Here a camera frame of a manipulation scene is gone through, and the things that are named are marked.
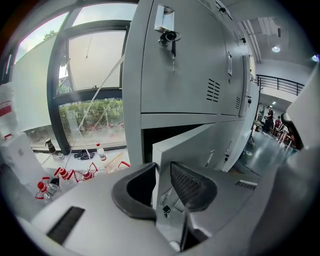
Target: metal locker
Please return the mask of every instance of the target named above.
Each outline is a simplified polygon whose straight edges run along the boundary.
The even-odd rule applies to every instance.
[[[244,60],[235,38],[223,26],[225,56],[228,72],[226,74],[223,113],[238,116],[244,89]]]
[[[171,43],[162,47],[155,30],[158,8],[174,11],[166,21],[178,32],[175,71]],[[141,113],[222,114],[226,85],[225,41],[221,23],[195,0],[155,0],[143,55]]]

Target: white panel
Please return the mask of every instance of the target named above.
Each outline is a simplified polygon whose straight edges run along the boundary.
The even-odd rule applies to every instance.
[[[18,132],[51,125],[47,102],[47,72],[56,37],[38,44],[13,66],[12,87]]]
[[[157,164],[157,172],[160,173],[157,200],[172,186],[170,162],[183,162],[204,167],[211,155],[210,152],[214,151],[206,168],[215,172],[214,167],[224,158],[231,138],[237,133],[242,123],[243,121],[230,121],[204,124],[153,144],[152,161]]]
[[[181,35],[176,42],[175,72],[171,46],[160,46],[161,33],[154,30],[158,3],[175,10],[174,29]],[[154,1],[144,48],[142,113],[221,114],[226,72],[222,29],[213,14],[194,0]],[[213,98],[207,96],[209,79],[219,84],[218,102],[207,100]]]
[[[99,87],[121,58],[124,31],[81,35],[69,40],[70,69],[74,90]],[[119,87],[120,66],[103,87]]]
[[[296,101],[287,109],[305,148],[320,145],[320,67],[316,66]]]

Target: floor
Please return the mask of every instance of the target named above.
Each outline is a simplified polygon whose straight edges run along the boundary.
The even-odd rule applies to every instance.
[[[243,154],[237,164],[242,164],[256,175],[262,176],[268,170],[277,168],[285,159],[296,152],[293,148],[282,147],[270,134],[254,131],[252,134],[255,146],[248,144],[246,151],[252,156]]]

